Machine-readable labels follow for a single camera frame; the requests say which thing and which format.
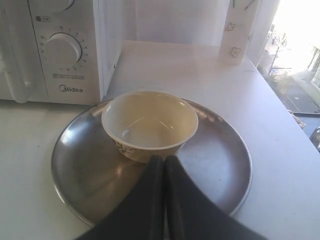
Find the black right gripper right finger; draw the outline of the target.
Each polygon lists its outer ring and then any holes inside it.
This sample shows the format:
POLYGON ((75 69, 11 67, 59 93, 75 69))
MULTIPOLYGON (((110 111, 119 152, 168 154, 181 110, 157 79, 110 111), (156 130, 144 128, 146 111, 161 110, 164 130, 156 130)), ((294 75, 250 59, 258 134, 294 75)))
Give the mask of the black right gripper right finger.
POLYGON ((171 240, 251 240, 253 232, 220 210, 195 185, 176 156, 165 159, 171 240))

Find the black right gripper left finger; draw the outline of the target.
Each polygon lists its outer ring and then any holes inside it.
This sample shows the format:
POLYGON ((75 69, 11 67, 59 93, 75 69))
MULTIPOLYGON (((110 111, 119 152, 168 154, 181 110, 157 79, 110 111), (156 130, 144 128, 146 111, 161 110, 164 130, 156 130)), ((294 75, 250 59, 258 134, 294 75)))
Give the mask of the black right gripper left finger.
POLYGON ((79 240, 162 240, 164 160, 150 157, 141 177, 121 203, 79 240))

